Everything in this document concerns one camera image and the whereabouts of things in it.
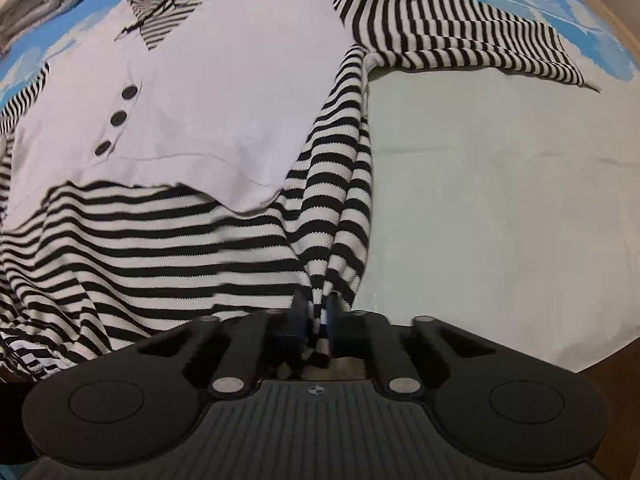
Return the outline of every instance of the white sheet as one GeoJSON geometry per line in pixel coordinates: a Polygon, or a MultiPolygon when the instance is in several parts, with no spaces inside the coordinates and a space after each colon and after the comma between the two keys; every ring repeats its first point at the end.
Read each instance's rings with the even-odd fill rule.
{"type": "Polygon", "coordinates": [[[370,74],[374,212],[354,308],[430,314],[578,371],[640,335],[640,75],[370,74]]]}

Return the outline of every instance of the button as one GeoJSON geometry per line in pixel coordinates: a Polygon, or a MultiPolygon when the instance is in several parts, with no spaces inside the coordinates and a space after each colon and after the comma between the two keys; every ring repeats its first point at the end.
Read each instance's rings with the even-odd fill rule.
{"type": "Polygon", "coordinates": [[[123,91],[122,91],[122,98],[125,101],[128,101],[129,99],[133,99],[136,94],[138,93],[138,87],[135,85],[130,85],[127,86],[123,91]]]}
{"type": "Polygon", "coordinates": [[[124,110],[119,110],[111,116],[111,125],[120,126],[127,119],[127,113],[124,110]]]}
{"type": "Polygon", "coordinates": [[[101,156],[104,152],[106,152],[111,147],[111,141],[105,140],[98,144],[98,147],[95,149],[94,153],[96,156],[101,156]]]}

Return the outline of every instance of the white shirt front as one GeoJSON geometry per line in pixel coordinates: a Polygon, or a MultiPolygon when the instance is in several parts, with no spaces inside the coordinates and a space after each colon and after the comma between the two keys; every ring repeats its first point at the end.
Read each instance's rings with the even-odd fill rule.
{"type": "Polygon", "coordinates": [[[332,0],[206,0],[153,51],[138,31],[118,37],[135,21],[122,1],[49,61],[17,127],[5,229],[66,181],[185,184],[236,212],[264,207],[353,44],[332,0]]]}

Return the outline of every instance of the striped shirt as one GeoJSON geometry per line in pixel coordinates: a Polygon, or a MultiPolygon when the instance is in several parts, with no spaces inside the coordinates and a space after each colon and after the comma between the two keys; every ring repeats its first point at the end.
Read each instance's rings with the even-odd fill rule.
{"type": "MultiPolygon", "coordinates": [[[[138,20],[123,34],[140,34],[152,50],[180,34],[203,1],[129,0],[138,20]]],[[[57,183],[27,222],[0,237],[2,364],[41,379],[193,317],[285,308],[300,289],[312,326],[308,362],[323,365],[324,302],[336,292],[348,308],[367,259],[367,73],[494,66],[584,83],[553,28],[475,0],[333,6],[353,45],[276,200],[246,216],[185,186],[57,183]]],[[[18,120],[51,77],[46,64],[0,114],[3,215],[18,120]]]]}

